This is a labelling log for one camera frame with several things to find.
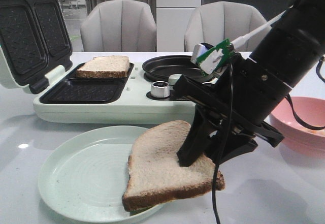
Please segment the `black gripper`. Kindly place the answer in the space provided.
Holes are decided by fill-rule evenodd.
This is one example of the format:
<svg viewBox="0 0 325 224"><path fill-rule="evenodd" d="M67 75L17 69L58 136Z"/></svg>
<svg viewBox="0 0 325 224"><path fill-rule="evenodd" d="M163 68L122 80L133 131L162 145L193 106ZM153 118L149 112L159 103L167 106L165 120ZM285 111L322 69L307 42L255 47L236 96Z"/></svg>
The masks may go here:
<svg viewBox="0 0 325 224"><path fill-rule="evenodd" d="M276 147L284 136L264 119L290 92L290 87L252 59L236 53L215 84L206 85L182 75L174 85L176 94L203 106L196 107L188 135L177 151L181 167L191 166L203 153L214 163L224 133L216 131L210 111L232 116L235 125ZM253 152L258 144L249 136L229 133L219 164Z"/></svg>

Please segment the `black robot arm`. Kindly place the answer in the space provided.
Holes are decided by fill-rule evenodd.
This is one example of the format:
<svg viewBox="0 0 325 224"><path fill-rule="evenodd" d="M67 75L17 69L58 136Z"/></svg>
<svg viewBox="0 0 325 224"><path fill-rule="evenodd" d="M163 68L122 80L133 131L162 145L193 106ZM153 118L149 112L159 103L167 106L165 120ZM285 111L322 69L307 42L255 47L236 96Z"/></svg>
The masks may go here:
<svg viewBox="0 0 325 224"><path fill-rule="evenodd" d="M289 8L248 58L235 54L213 85L182 76L176 94L196 104L179 164L201 154L217 164L256 149L255 137L277 146L283 136L265 118L324 55L324 1L290 0Z"/></svg>

